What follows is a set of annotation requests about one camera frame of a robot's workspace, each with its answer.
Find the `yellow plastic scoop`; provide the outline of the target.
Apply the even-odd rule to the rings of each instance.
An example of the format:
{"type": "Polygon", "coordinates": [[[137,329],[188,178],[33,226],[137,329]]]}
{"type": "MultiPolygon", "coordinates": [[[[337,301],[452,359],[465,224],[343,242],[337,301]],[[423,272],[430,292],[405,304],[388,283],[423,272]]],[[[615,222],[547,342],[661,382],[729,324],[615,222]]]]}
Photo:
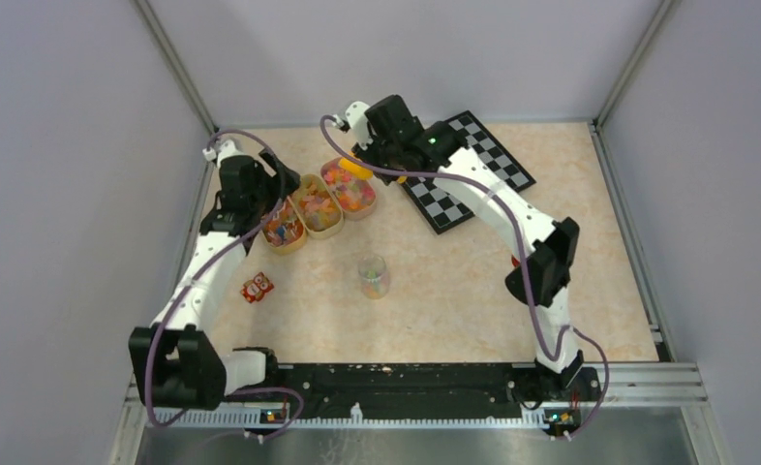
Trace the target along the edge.
{"type": "Polygon", "coordinates": [[[350,172],[358,179],[369,180],[370,178],[374,177],[379,179],[384,185],[389,185],[391,183],[403,184],[408,180],[406,176],[391,176],[388,174],[374,172],[373,170],[356,164],[354,161],[351,161],[347,157],[341,157],[338,160],[338,166],[341,169],[350,172]]]}

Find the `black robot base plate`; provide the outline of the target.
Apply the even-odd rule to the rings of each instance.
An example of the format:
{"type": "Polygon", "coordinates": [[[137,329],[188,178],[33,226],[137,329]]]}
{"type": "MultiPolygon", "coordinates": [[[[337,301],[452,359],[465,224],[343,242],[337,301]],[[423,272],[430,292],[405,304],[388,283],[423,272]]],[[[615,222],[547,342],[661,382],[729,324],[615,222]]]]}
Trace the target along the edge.
{"type": "Polygon", "coordinates": [[[595,369],[563,386],[532,363],[297,363],[270,370],[245,402],[302,409],[303,419],[516,419],[561,403],[583,406],[600,395],[595,369]]]}

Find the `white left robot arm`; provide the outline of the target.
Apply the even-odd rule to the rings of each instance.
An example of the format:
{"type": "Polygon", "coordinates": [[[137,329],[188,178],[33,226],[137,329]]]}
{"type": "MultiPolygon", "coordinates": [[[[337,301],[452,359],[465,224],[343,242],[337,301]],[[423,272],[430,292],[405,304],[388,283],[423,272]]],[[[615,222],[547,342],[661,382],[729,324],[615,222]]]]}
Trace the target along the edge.
{"type": "Polygon", "coordinates": [[[258,157],[232,146],[206,154],[217,165],[220,189],[199,224],[193,255],[165,308],[151,324],[134,328],[128,340],[137,390],[148,410],[211,411],[240,388],[263,401],[281,384],[272,351],[246,348],[220,356],[208,334],[232,274],[300,178],[269,149],[258,157]]]}

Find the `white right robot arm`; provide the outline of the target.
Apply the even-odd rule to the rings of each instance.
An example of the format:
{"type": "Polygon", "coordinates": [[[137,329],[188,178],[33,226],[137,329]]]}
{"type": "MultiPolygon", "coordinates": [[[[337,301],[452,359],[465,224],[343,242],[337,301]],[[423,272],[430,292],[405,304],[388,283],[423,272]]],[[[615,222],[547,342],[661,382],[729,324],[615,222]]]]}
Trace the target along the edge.
{"type": "Polygon", "coordinates": [[[390,95],[373,105],[349,104],[345,128],[354,156],[375,167],[385,181],[401,176],[433,180],[436,187],[492,228],[517,260],[504,282],[529,308],[535,333],[537,384],[551,399],[576,388],[584,364],[568,308],[571,267],[580,227],[570,217],[556,220],[523,199],[483,161],[458,127],[439,120],[425,126],[403,98],[390,95]]]}

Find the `clear glass jar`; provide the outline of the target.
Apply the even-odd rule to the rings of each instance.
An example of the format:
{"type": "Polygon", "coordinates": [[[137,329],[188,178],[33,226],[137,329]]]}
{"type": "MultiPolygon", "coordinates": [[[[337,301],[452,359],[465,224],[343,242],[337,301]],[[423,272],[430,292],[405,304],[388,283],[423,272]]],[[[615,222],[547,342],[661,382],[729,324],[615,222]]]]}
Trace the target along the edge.
{"type": "Polygon", "coordinates": [[[389,290],[390,274],[385,259],[369,255],[359,260],[357,273],[361,292],[368,298],[383,298],[389,290]]]}

